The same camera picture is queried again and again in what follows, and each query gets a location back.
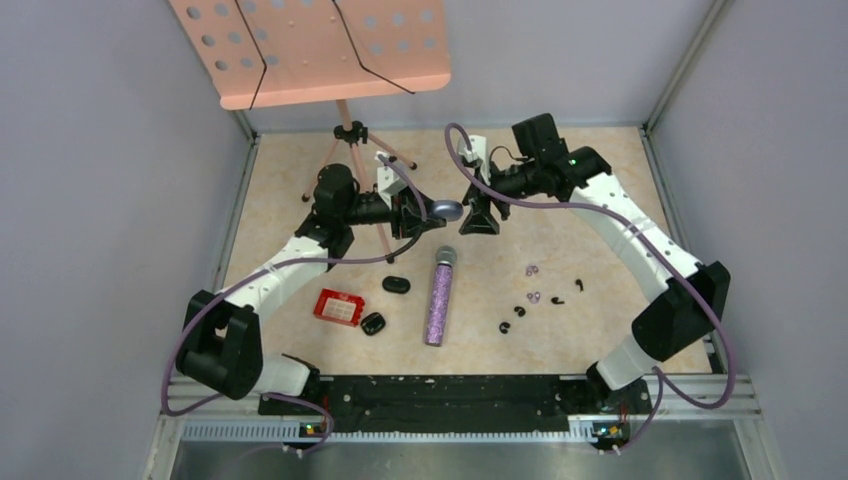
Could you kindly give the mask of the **purple earbud charging case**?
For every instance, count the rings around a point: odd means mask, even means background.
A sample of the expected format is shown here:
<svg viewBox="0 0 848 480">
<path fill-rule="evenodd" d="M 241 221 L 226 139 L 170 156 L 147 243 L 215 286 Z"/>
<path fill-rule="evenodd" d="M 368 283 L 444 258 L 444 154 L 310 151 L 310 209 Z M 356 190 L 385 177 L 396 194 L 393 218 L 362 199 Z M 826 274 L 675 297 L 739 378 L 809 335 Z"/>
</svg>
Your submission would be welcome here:
<svg viewBox="0 0 848 480">
<path fill-rule="evenodd" d="M 464 206 L 454 200 L 434 200 L 428 207 L 428 216 L 454 222 L 464 215 Z"/>
</svg>

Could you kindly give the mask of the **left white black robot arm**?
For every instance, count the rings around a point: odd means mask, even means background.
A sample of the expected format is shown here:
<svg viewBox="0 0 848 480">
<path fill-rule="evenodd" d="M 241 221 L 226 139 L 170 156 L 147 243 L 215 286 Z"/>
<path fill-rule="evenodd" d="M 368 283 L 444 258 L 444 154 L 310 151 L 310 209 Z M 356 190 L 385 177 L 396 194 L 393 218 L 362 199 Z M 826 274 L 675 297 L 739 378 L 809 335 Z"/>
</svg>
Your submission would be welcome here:
<svg viewBox="0 0 848 480">
<path fill-rule="evenodd" d="M 321 388 L 309 379 L 312 367 L 264 354 L 264 322 L 310 281 L 349 263 L 354 227 L 387 224 L 394 238 L 412 245 L 463 214 L 457 201 L 422 194 L 394 164 L 384 167 L 375 191 L 361 190 L 347 166 L 329 164 L 317 175 L 312 200 L 303 223 L 269 261 L 219 293 L 201 290 L 190 299 L 174 359 L 179 373 L 233 400 L 271 392 L 297 413 L 314 410 Z"/>
</svg>

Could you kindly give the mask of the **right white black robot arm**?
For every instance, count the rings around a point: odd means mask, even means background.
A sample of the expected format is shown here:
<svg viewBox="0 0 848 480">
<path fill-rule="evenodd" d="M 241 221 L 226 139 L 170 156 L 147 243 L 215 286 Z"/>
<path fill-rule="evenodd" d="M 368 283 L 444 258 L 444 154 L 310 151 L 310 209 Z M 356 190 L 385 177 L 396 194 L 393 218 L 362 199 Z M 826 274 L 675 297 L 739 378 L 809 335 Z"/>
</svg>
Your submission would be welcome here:
<svg viewBox="0 0 848 480">
<path fill-rule="evenodd" d="M 568 208 L 586 222 L 627 267 L 648 305 L 630 332 L 603 359 L 592 364 L 586 397 L 600 412 L 612 412 L 627 397 L 627 386 L 654 367 L 713 332 L 721 321 L 730 274 L 720 262 L 705 264 L 671 240 L 645 214 L 593 148 L 570 150 L 551 114 L 512 127 L 522 162 L 498 169 L 476 141 L 459 133 L 446 144 L 471 184 L 464 202 L 471 209 L 461 234 L 496 235 L 497 209 L 507 219 L 513 206 L 534 207 L 532 197 L 549 197 L 549 208 Z"/>
</svg>

